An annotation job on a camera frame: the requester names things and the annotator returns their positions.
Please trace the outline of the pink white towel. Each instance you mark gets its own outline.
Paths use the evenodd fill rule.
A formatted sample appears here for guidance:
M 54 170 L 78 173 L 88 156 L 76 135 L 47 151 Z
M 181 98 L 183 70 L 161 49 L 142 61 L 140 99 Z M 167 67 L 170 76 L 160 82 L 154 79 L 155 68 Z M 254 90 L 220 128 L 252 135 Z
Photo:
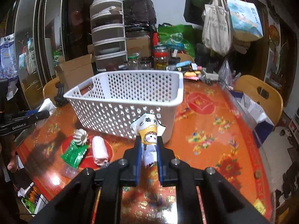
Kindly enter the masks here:
M 97 166 L 103 166 L 109 160 L 109 155 L 104 139 L 100 136 L 94 136 L 94 138 L 92 139 L 92 155 L 94 163 Z

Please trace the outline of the red lid pickle jar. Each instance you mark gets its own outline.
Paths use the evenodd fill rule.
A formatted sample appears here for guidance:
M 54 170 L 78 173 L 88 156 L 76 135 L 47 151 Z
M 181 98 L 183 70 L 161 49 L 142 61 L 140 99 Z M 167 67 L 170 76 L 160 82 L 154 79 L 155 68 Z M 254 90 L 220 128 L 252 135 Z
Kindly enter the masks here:
M 165 46 L 154 47 L 154 69 L 166 70 L 169 64 L 169 51 Z

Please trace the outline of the black storage crate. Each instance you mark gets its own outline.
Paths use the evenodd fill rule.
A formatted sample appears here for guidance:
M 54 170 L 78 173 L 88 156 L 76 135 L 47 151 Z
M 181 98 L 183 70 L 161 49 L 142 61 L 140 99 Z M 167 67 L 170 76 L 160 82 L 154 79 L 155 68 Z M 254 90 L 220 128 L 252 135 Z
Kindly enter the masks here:
M 125 25 L 156 24 L 157 17 L 151 0 L 123 0 Z

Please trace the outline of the left wooden chair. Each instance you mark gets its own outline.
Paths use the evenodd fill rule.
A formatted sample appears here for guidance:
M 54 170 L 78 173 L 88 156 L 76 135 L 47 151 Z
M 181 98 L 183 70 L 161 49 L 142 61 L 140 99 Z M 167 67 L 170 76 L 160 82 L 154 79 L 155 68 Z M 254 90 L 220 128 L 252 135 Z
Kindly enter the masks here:
M 57 95 L 57 88 L 56 84 L 60 82 L 59 77 L 56 77 L 50 80 L 46 85 L 43 87 L 43 98 L 49 98 L 53 104 L 56 104 L 54 97 Z

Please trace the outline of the green plastic snack packet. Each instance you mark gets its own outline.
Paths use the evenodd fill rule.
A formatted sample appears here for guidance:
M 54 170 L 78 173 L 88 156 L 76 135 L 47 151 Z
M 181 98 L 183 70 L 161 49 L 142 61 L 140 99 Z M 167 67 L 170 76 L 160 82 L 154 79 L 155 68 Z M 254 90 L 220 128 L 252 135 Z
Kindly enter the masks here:
M 66 152 L 61 155 L 65 163 L 71 167 L 78 169 L 84 155 L 87 152 L 88 145 L 77 145 L 74 140 L 71 140 L 70 146 Z

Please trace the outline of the brown cardboard box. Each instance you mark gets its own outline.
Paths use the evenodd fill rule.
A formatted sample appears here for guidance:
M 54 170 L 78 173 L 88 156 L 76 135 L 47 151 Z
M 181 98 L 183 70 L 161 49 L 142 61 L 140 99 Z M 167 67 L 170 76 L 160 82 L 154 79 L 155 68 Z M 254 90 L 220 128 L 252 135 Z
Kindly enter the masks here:
M 60 82 L 64 84 L 65 91 L 94 76 L 90 54 L 66 62 L 63 61 L 54 69 Z

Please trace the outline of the blue illustrated tote bag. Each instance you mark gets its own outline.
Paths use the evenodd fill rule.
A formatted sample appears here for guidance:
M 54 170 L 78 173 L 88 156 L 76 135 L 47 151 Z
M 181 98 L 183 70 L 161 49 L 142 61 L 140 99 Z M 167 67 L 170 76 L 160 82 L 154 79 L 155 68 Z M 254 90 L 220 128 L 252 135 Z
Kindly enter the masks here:
M 254 3 L 226 0 L 231 15 L 234 36 L 239 41 L 252 42 L 263 37 L 263 29 Z

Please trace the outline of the right wooden chair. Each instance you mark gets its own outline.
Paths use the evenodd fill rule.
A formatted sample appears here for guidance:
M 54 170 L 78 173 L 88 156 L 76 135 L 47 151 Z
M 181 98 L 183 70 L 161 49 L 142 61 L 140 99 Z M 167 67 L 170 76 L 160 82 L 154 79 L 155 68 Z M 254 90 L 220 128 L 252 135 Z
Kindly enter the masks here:
M 283 111 L 283 99 L 276 89 L 254 76 L 244 75 L 237 79 L 234 90 L 245 93 L 258 103 L 274 126 L 277 125 Z

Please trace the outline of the green shopping bag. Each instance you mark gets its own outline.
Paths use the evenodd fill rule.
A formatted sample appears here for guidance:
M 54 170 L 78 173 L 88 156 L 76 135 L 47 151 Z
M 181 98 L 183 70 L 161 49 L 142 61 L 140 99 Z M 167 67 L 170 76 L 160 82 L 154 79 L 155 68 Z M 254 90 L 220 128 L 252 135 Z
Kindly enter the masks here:
M 159 24 L 159 44 L 165 45 L 172 50 L 185 51 L 195 58 L 196 31 L 191 25 L 172 25 L 169 23 Z

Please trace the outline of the far wooden chair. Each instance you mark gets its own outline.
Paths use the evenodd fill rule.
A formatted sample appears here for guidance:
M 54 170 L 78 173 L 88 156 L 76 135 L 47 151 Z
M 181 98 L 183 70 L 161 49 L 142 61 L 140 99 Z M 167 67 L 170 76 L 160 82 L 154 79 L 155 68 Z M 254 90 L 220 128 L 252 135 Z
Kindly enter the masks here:
M 178 58 L 180 58 L 180 62 L 184 62 L 184 61 L 191 61 L 192 63 L 194 63 L 194 59 L 192 56 L 188 55 L 188 54 L 182 54 L 182 53 L 178 53 L 176 55 Z

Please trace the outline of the beige canvas tote bag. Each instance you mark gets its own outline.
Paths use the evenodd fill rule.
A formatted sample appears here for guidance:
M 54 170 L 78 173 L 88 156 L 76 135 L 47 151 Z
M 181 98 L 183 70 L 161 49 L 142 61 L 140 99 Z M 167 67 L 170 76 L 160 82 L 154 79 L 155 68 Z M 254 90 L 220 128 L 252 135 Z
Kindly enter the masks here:
M 204 8 L 202 42 L 208 49 L 226 56 L 232 46 L 232 23 L 226 0 L 211 0 Z

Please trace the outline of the small dark lid jar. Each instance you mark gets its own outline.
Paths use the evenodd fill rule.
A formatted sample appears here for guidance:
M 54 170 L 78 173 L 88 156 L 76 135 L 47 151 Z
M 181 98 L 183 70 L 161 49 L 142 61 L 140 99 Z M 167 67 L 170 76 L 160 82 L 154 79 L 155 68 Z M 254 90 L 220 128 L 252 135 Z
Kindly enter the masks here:
M 141 58 L 140 59 L 140 70 L 150 70 L 151 61 L 150 58 Z

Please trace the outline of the tiered mesh food cover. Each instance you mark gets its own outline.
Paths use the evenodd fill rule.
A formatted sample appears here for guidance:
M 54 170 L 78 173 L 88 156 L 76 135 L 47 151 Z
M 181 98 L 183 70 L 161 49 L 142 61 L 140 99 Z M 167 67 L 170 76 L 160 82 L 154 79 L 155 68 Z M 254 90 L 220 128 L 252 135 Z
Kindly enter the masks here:
M 97 71 L 119 70 L 127 62 L 123 2 L 94 0 L 90 22 Z

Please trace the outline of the white perforated plastic basket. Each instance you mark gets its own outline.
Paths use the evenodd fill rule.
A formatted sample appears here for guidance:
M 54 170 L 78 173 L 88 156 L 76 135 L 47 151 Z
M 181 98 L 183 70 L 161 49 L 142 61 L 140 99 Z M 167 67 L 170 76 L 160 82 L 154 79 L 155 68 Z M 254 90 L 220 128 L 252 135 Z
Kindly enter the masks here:
M 102 72 L 64 94 L 84 128 L 133 139 L 131 123 L 150 113 L 166 128 L 164 143 L 171 139 L 183 96 L 183 74 L 164 70 Z

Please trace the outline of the white ridged soft toy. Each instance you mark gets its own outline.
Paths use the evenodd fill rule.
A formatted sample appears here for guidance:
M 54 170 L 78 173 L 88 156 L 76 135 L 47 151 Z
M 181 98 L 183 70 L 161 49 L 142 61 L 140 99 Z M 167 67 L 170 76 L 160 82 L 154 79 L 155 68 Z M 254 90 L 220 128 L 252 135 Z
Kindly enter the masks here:
M 73 141 L 77 146 L 85 145 L 88 141 L 87 132 L 82 128 L 75 130 L 73 133 Z

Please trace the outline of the clear plastic bag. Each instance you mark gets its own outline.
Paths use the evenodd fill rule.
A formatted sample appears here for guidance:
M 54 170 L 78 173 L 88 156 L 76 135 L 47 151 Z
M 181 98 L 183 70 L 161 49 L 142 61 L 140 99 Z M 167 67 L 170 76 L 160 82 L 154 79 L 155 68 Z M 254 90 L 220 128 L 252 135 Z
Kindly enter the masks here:
M 60 169 L 60 174 L 69 179 L 75 178 L 79 173 L 80 173 L 79 169 L 76 169 L 67 163 L 64 163 Z

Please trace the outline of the white blue paper bag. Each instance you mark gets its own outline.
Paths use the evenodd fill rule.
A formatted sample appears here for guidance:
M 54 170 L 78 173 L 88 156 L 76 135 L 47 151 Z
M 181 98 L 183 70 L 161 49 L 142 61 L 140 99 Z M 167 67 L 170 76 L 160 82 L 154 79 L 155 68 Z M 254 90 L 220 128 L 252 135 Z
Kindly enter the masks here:
M 264 109 L 258 103 L 250 99 L 249 96 L 240 91 L 230 90 L 229 92 L 238 104 L 241 112 L 245 114 L 245 120 L 252 130 L 255 143 L 257 147 L 260 148 L 274 129 L 274 124 Z

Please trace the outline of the green lid glass jar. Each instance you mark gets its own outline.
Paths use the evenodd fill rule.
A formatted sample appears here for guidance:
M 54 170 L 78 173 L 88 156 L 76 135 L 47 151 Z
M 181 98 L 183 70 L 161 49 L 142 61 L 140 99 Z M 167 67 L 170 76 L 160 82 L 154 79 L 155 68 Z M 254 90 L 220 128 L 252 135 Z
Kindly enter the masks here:
M 128 70 L 138 70 L 139 69 L 138 55 L 132 55 L 132 56 L 128 57 L 127 67 L 128 67 Z

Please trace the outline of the wooden chair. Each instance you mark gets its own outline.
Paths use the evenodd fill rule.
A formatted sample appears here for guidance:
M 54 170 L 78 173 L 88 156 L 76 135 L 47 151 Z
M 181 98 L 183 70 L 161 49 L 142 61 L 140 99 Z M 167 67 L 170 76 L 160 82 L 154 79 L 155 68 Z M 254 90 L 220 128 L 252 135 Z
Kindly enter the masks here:
M 188 55 L 188 54 L 182 54 L 182 53 L 178 53 L 176 55 L 178 58 L 180 58 L 180 62 L 184 62 L 184 61 L 191 61 L 192 63 L 194 63 L 194 59 L 192 56 Z
M 277 125 L 283 111 L 283 99 L 276 89 L 254 76 L 244 75 L 237 79 L 234 90 L 245 93 L 258 103 L 274 126 Z
M 53 104 L 56 104 L 54 97 L 57 95 L 57 88 L 56 84 L 60 82 L 59 77 L 56 77 L 50 80 L 46 85 L 43 87 L 43 98 L 49 98 Z

